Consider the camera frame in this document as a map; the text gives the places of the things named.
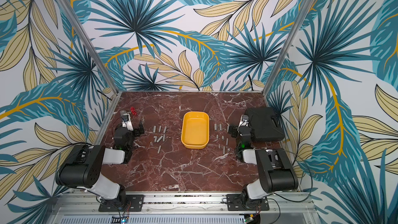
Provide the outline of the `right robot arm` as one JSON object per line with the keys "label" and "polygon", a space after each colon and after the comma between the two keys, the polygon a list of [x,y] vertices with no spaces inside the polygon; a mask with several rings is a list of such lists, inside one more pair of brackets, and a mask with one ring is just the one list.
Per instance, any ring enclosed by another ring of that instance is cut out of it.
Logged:
{"label": "right robot arm", "polygon": [[229,132],[236,136],[237,160],[253,164],[258,169],[258,179],[247,184],[240,195],[243,202],[261,200],[279,191],[296,190],[299,182],[293,166],[283,149],[254,148],[254,129],[247,115],[241,115],[238,126],[230,126]]}

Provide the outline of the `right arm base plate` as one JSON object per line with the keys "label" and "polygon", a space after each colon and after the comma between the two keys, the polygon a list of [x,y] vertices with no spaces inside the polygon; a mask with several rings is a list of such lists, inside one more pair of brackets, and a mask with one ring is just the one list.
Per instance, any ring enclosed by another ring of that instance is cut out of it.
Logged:
{"label": "right arm base plate", "polygon": [[267,198],[250,199],[243,194],[227,194],[228,211],[269,211]]}

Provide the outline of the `yellow plastic storage box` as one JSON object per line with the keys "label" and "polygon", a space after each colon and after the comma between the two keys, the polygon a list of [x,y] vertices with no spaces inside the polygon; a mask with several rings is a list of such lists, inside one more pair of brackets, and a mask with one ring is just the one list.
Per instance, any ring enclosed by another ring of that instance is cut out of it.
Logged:
{"label": "yellow plastic storage box", "polygon": [[203,149],[209,142],[209,116],[205,112],[187,112],[183,117],[181,142],[188,149]]}

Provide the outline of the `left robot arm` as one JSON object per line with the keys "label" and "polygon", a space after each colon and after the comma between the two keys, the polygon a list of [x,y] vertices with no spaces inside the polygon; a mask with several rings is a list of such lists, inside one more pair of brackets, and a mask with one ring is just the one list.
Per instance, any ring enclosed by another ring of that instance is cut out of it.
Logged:
{"label": "left robot arm", "polygon": [[133,127],[134,111],[120,112],[121,124],[113,132],[114,146],[76,145],[56,174],[60,186],[83,189],[101,198],[104,202],[114,201],[125,205],[127,198],[124,186],[102,174],[105,164],[127,164],[135,149],[134,140],[145,133],[143,124]]}

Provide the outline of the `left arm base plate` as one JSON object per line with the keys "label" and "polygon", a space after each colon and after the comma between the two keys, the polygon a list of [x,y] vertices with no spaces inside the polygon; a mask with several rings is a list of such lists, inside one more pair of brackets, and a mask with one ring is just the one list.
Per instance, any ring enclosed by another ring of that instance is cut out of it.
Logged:
{"label": "left arm base plate", "polygon": [[144,195],[126,195],[113,200],[101,200],[98,211],[102,212],[141,212]]}

